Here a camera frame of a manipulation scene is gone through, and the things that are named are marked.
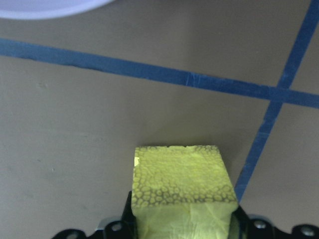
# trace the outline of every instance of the textured foam surface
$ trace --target textured foam surface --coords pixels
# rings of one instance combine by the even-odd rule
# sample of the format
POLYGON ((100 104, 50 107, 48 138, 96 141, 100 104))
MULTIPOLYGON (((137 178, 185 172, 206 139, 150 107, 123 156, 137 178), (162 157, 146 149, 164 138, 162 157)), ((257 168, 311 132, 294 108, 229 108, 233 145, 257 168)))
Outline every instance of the textured foam surface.
POLYGON ((216 146, 139 147, 132 210, 141 239, 226 239, 238 207, 216 146))

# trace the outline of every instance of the white plate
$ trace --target white plate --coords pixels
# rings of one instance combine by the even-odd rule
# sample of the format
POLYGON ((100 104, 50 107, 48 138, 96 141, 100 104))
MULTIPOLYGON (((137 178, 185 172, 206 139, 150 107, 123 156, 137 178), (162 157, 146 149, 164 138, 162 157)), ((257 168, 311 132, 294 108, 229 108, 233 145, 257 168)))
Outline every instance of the white plate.
POLYGON ((114 0, 0 0, 0 17, 48 19, 92 10, 114 0))

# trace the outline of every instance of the blue painter's tape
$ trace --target blue painter's tape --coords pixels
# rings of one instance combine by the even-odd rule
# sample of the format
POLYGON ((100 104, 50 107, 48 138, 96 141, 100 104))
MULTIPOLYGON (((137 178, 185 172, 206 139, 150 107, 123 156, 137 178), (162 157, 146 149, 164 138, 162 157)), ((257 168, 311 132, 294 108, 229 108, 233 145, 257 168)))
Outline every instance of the blue painter's tape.
POLYGON ((277 91, 274 91, 274 94, 278 94, 279 90, 281 90, 283 93, 284 100, 282 102, 270 102, 266 114, 264 116, 264 121, 257 132, 257 135, 251 146, 244 167, 237 180, 235 192, 239 201, 242 199, 244 195, 249 180, 251 179, 251 176, 255 170, 260 155, 267 142, 269 134, 279 115, 283 102, 291 104, 307 104, 307 106, 312 107, 318 103, 319 99, 315 95, 304 95, 300 92, 288 90, 296 76, 296 73, 308 48, 310 40, 315 32, 318 21, 319 0, 312 0, 307 14, 304 18, 303 24, 295 40, 294 46, 288 57, 286 66, 283 70, 283 74, 277 84, 277 91))
POLYGON ((319 108, 319 96, 0 38, 0 55, 319 108))
POLYGON ((269 103, 266 114, 264 116, 263 123, 261 124, 257 132, 257 135, 248 153, 244 167, 242 168, 242 171, 235 186, 235 193, 239 201, 242 199, 244 195, 248 182, 254 172, 258 159, 260 158, 260 155, 264 149, 268 136, 274 126, 274 123, 276 121, 276 118, 280 112, 282 105, 283 103, 281 102, 269 103))
POLYGON ((319 20, 319 0, 312 0, 288 57, 278 87, 288 89, 298 71, 319 20))

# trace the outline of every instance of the gray floor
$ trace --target gray floor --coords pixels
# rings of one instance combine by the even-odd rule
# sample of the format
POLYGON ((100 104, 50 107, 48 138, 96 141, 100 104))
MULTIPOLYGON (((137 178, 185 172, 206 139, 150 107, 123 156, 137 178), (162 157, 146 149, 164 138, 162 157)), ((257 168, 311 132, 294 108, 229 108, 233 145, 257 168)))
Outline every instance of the gray floor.
MULTIPOLYGON (((0 37, 275 86, 309 1, 116 0, 0 37)), ((292 89, 319 94, 319 33, 292 89)), ((216 144, 233 184, 268 101, 0 57, 0 238, 91 234, 121 214, 139 145, 216 144)), ((319 111, 284 105, 242 206, 318 220, 319 111)))

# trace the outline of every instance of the metal screw head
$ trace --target metal screw head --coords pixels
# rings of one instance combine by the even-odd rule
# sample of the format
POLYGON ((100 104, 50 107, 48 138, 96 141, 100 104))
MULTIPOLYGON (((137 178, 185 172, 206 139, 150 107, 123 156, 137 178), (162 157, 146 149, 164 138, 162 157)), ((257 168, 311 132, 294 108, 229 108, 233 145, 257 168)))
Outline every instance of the metal screw head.
POLYGON ((310 227, 307 226, 303 226, 300 231, 302 232, 302 234, 304 234, 305 236, 309 236, 309 237, 313 237, 315 235, 314 230, 312 230, 310 227))
POLYGON ((257 220, 254 222, 255 227, 257 227, 258 229, 265 229, 266 228, 266 223, 262 220, 257 220))
POLYGON ((77 239, 79 236, 79 234, 77 232, 72 232, 71 234, 69 234, 66 239, 77 239))
POLYGON ((118 222, 111 226, 112 231, 117 232, 122 229, 122 223, 118 222))

